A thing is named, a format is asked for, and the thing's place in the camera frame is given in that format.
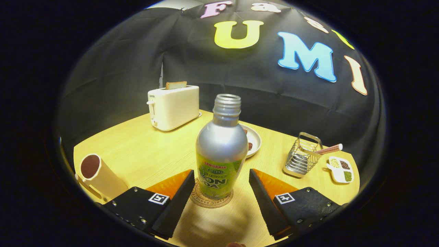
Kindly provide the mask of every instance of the toaster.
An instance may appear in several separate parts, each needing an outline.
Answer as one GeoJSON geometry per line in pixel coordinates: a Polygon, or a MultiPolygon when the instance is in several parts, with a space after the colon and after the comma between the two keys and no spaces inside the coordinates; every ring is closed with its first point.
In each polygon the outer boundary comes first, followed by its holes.
{"type": "Polygon", "coordinates": [[[148,92],[147,104],[152,126],[170,131],[199,116],[199,87],[154,89],[148,92]]]}

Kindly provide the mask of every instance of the white plate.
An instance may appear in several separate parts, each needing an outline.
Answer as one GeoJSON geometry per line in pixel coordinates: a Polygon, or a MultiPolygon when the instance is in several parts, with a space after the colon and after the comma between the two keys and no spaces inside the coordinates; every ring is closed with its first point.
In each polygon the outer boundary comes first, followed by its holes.
{"type": "Polygon", "coordinates": [[[247,152],[246,159],[248,159],[252,157],[259,150],[259,148],[261,147],[262,140],[259,134],[256,131],[254,131],[252,128],[242,124],[241,127],[247,130],[247,140],[248,142],[251,142],[253,144],[252,149],[247,152]]]}
{"type": "Polygon", "coordinates": [[[334,156],[329,157],[329,163],[331,163],[331,159],[338,160],[338,164],[340,165],[340,168],[337,168],[337,167],[333,167],[332,165],[326,163],[326,166],[331,170],[332,179],[338,183],[351,183],[351,182],[353,182],[354,181],[354,172],[352,170],[351,163],[345,159],[334,157],[334,156]],[[341,167],[340,161],[346,162],[350,169],[343,169],[341,167]],[[344,173],[345,171],[348,171],[351,173],[351,177],[352,177],[351,181],[346,181],[345,173],[344,173]]]}

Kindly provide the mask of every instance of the blue letter m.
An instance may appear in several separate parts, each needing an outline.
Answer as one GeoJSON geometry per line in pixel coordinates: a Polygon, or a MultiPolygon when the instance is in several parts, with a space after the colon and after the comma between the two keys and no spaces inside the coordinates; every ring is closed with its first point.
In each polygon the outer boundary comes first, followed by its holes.
{"type": "Polygon", "coordinates": [[[329,46],[316,42],[310,50],[295,34],[286,32],[278,32],[277,34],[284,39],[284,58],[279,60],[278,64],[280,66],[298,69],[299,63],[295,61],[295,54],[297,53],[306,72],[309,72],[318,60],[317,69],[314,70],[316,76],[330,82],[336,82],[337,78],[332,67],[332,49],[329,46]]]}

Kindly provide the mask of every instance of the metal utensil holder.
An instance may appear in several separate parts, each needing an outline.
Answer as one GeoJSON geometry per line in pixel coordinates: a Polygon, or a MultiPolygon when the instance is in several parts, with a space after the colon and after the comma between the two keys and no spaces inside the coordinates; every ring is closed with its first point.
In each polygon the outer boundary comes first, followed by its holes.
{"type": "Polygon", "coordinates": [[[288,154],[283,171],[298,178],[305,176],[322,157],[321,154],[316,153],[320,149],[323,149],[323,147],[318,137],[300,132],[288,154]]]}

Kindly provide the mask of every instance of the coaster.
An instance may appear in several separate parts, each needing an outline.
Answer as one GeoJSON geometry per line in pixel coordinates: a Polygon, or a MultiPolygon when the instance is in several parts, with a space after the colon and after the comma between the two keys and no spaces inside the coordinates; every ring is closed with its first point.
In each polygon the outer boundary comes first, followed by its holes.
{"type": "Polygon", "coordinates": [[[226,205],[227,203],[229,203],[232,200],[232,197],[233,197],[233,190],[228,196],[226,196],[222,199],[219,199],[219,200],[213,200],[213,199],[210,199],[208,197],[205,197],[201,193],[198,178],[195,179],[195,186],[194,186],[194,189],[192,190],[192,193],[191,193],[191,200],[196,205],[199,205],[200,207],[205,207],[205,208],[222,207],[222,206],[226,205]]]}

